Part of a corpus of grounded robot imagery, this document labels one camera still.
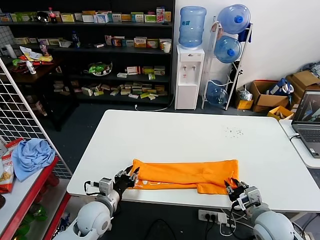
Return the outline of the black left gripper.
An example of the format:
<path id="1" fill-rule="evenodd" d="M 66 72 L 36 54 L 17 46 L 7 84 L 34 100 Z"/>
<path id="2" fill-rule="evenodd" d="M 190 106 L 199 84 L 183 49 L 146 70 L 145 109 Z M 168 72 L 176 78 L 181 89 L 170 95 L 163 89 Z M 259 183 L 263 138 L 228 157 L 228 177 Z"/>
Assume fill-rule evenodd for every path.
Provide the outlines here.
<path id="1" fill-rule="evenodd" d="M 114 177 L 113 189 L 117 192 L 124 192 L 128 186 L 134 187 L 138 179 L 140 167 L 137 167 L 133 173 L 129 175 L 133 165 L 128 166 L 125 170 L 120 170 Z"/>

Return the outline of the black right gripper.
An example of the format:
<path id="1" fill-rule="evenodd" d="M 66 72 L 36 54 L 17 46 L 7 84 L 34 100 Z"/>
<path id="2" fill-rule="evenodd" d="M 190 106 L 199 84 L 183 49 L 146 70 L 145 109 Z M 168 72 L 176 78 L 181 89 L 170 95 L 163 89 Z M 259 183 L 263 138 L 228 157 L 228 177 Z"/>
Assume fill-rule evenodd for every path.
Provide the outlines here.
<path id="1" fill-rule="evenodd" d="M 228 193 L 229 199 L 231 202 L 235 202 L 237 199 L 246 198 L 246 190 L 248 189 L 249 185 L 246 184 L 244 181 L 239 181 L 236 178 L 231 178 L 232 182 L 237 186 L 236 188 L 232 188 L 231 185 L 225 180 L 225 188 Z"/>

